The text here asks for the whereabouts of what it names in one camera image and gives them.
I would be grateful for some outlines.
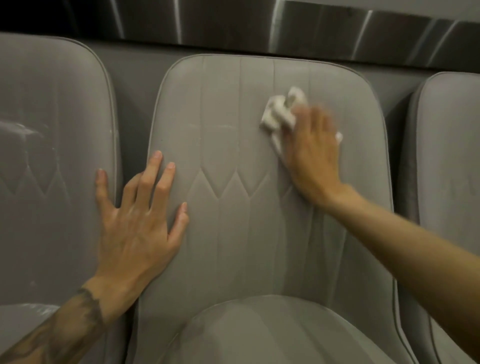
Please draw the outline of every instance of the white cloth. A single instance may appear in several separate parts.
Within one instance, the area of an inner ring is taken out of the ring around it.
[[[308,105],[305,93],[298,87],[292,87],[287,97],[283,95],[272,96],[268,99],[260,126],[268,130],[272,140],[273,147],[280,158],[284,160],[284,150],[282,144],[282,126],[293,130],[295,128],[295,116],[290,112],[294,105]],[[343,135],[337,132],[336,140],[340,144]]]

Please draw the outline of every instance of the row of seats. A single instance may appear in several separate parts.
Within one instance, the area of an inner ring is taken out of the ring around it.
[[[66,39],[0,34],[0,351],[95,270],[94,171],[121,193],[113,87],[98,57]],[[472,363],[334,219],[292,187],[258,121],[292,85],[327,104],[344,135],[340,172],[393,209],[386,131],[358,73],[331,63],[198,55],[160,86],[149,154],[188,201],[178,256],[85,363]],[[480,253],[473,222],[480,77],[441,73],[410,106],[399,211]]]

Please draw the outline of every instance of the theater seat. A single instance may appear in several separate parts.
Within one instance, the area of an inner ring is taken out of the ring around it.
[[[140,297],[128,362],[415,363],[392,276],[298,195],[259,129],[268,98],[293,85],[337,116],[342,179],[392,208],[384,120],[360,75],[314,61],[180,60],[160,87],[149,151],[175,161],[169,216],[187,201],[191,222]]]
[[[439,73],[413,95],[402,150],[398,212],[480,254],[480,76]],[[473,364],[400,288],[402,325],[420,364]]]
[[[95,272],[95,169],[121,190],[113,89],[80,43],[0,33],[0,352]],[[121,322],[85,363],[120,363]]]

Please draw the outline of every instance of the tattoo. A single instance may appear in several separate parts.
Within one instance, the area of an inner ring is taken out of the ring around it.
[[[0,364],[75,363],[104,331],[99,300],[81,288],[44,323],[0,355]]]

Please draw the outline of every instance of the stainless steel panel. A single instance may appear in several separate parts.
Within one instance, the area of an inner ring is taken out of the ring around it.
[[[93,18],[108,40],[480,72],[478,23],[288,0],[100,0]]]

